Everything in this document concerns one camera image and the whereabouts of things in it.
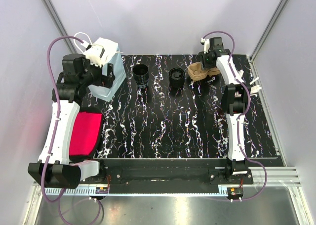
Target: white cable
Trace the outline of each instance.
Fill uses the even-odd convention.
[[[89,37],[89,35],[88,35],[88,34],[86,34],[86,33],[84,33],[84,32],[77,32],[77,33],[75,33],[75,34],[74,34],[74,37],[76,37],[76,35],[78,35],[78,34],[83,34],[83,35],[86,35],[86,36],[88,37],[89,41],[90,41],[90,44],[92,45],[92,41],[91,41],[91,39],[90,39],[90,37]],[[79,49],[79,50],[80,50],[80,52],[81,52],[81,53],[83,53],[82,49],[81,49],[81,48],[79,48],[79,46],[77,45],[77,43],[76,43],[76,40],[75,40],[75,39],[74,39],[74,44],[75,44],[75,46],[77,47],[77,49]]]

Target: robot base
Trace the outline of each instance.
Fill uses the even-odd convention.
[[[227,176],[225,170],[209,171],[210,184],[253,184],[251,170],[248,169],[246,174],[237,174]]]

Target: black marble tabletop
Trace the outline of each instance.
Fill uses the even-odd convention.
[[[193,82],[187,67],[196,55],[126,55],[126,80],[111,102],[90,93],[83,106],[94,106],[105,117],[98,158],[217,158],[228,153],[228,127],[220,100],[225,88],[221,75]],[[233,55],[246,82],[253,80],[246,55]],[[139,90],[131,69],[149,68],[149,87]],[[184,87],[170,90],[168,71],[186,71]],[[252,97],[244,123],[249,157],[276,157],[276,150],[259,97]]]

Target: black mug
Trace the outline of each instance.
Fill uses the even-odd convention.
[[[148,67],[145,64],[136,64],[132,71],[138,88],[145,89],[148,86]]]

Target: white cable tie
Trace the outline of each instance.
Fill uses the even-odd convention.
[[[252,81],[250,82],[250,85],[254,84],[254,82],[257,81],[258,79],[259,79],[259,77],[256,77],[254,80],[252,80]]]

